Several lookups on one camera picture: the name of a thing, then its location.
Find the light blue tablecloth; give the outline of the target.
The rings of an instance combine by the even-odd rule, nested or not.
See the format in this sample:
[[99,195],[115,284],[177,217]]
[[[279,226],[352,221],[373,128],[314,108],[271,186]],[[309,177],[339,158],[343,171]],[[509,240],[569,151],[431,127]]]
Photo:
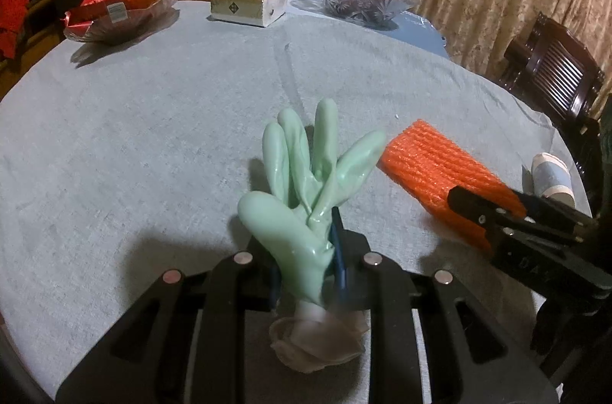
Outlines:
[[166,269],[243,248],[239,198],[267,186],[261,136],[334,100],[338,144],[422,119],[512,188],[535,154],[571,160],[545,115],[449,59],[288,15],[261,29],[178,2],[114,49],[61,43],[1,103],[1,311],[49,395]]

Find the dark wooden chair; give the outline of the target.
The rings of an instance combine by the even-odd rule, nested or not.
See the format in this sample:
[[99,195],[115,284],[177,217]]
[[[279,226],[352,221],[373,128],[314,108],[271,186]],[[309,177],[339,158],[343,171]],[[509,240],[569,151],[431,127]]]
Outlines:
[[581,175],[599,170],[599,130],[590,110],[605,75],[587,48],[565,26],[540,13],[527,39],[512,39],[504,58],[497,83],[550,118]]

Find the blue white paper cup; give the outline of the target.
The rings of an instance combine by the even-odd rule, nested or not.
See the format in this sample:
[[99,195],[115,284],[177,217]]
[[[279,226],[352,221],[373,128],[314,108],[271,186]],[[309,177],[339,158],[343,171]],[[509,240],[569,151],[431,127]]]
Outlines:
[[559,157],[549,153],[535,154],[531,176],[537,197],[552,199],[571,208],[576,206],[570,171]]

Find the orange foam net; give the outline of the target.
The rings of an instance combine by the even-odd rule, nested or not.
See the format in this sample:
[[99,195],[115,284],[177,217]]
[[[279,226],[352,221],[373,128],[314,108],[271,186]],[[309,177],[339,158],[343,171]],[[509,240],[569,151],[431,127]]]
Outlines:
[[491,251],[484,229],[450,209],[447,198],[452,188],[463,187],[517,217],[527,216],[525,205],[510,187],[422,119],[387,145],[379,167],[435,219],[482,252]]

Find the clear glass plate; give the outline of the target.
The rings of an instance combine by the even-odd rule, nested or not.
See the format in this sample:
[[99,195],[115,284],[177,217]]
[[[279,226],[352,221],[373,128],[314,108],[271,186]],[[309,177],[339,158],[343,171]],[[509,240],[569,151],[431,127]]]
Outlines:
[[78,43],[119,45],[145,33],[178,0],[104,0],[64,13],[63,34]]

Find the green rubber glove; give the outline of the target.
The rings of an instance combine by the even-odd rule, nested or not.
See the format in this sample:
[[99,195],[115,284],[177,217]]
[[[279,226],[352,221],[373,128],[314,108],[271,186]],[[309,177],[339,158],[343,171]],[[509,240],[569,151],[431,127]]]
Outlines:
[[290,108],[265,127],[262,161],[270,189],[243,196],[238,215],[275,259],[286,290],[296,299],[322,304],[334,257],[332,209],[359,192],[385,146],[385,133],[372,131],[341,154],[338,109],[331,99],[317,104],[312,137]]

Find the glass fruit bowl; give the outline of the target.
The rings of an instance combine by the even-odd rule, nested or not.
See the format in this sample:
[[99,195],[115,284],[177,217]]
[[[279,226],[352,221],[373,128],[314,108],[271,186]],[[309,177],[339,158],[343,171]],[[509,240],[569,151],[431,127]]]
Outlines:
[[389,27],[394,18],[419,4],[419,0],[321,0],[326,14],[376,28]]

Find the tissue box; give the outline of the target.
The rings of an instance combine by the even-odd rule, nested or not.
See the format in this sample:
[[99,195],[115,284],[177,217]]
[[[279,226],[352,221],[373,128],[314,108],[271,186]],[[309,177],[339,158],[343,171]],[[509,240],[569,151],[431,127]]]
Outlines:
[[266,28],[281,18],[288,0],[210,0],[214,20]]

